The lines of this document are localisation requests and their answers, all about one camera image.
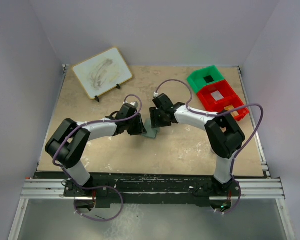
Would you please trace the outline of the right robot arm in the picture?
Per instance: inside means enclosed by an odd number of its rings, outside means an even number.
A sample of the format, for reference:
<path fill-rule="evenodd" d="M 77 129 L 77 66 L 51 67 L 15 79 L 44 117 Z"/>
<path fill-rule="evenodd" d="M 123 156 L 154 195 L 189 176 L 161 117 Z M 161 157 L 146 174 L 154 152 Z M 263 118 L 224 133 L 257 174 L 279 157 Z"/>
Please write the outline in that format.
<path fill-rule="evenodd" d="M 216 154 L 216 167 L 211 178 L 212 190 L 218 196 L 225 195 L 232 184 L 232 165 L 235 154 L 242 147 L 245 134 L 231 114 L 218 116 L 216 112 L 187 108 L 182 102 L 174 104 L 162 93 L 154 94 L 154 107 L 149 109 L 151 128 L 185 124 L 206 132 L 210 146 Z"/>

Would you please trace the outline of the teal leather card holder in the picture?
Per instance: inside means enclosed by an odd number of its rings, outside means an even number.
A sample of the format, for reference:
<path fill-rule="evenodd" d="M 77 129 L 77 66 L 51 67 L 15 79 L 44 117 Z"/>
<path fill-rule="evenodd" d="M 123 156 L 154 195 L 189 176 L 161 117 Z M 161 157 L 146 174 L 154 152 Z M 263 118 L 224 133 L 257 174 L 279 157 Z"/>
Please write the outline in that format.
<path fill-rule="evenodd" d="M 160 132 L 159 128 L 152 128 L 152 123 L 149 118 L 145 121 L 144 128 L 146 133 L 143 133 L 142 136 L 146 138 L 155 139 L 157 134 Z"/>

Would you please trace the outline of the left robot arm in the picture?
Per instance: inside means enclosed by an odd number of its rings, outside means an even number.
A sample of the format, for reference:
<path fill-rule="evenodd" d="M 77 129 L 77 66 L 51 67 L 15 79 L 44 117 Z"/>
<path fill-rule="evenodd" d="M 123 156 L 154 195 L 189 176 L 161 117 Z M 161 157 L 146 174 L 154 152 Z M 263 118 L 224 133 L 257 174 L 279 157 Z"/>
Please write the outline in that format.
<path fill-rule="evenodd" d="M 124 103 L 118 112 L 101 120 L 63 120 L 45 145 L 45 152 L 52 157 L 54 165 L 59 162 L 58 166 L 76 182 L 75 190 L 81 196 L 88 196 L 93 191 L 93 177 L 81 161 L 87 143 L 124 132 L 130 136 L 147 133 L 140 112 L 130 103 Z"/>

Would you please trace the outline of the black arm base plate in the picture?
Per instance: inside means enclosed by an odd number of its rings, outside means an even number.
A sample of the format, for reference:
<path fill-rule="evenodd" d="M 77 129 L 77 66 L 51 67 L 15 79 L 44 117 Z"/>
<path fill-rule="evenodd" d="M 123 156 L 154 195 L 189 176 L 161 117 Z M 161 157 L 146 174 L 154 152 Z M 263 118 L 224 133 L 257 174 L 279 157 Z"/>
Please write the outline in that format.
<path fill-rule="evenodd" d="M 61 196 L 73 198 L 97 209 L 112 204 L 194 205 L 197 207 L 231 207 L 244 192 L 260 182 L 259 177 L 239 177 L 222 190 L 212 183 L 210 175 L 92 173 L 93 187 L 78 187 L 61 172 L 37 172 L 35 180 L 60 181 Z"/>

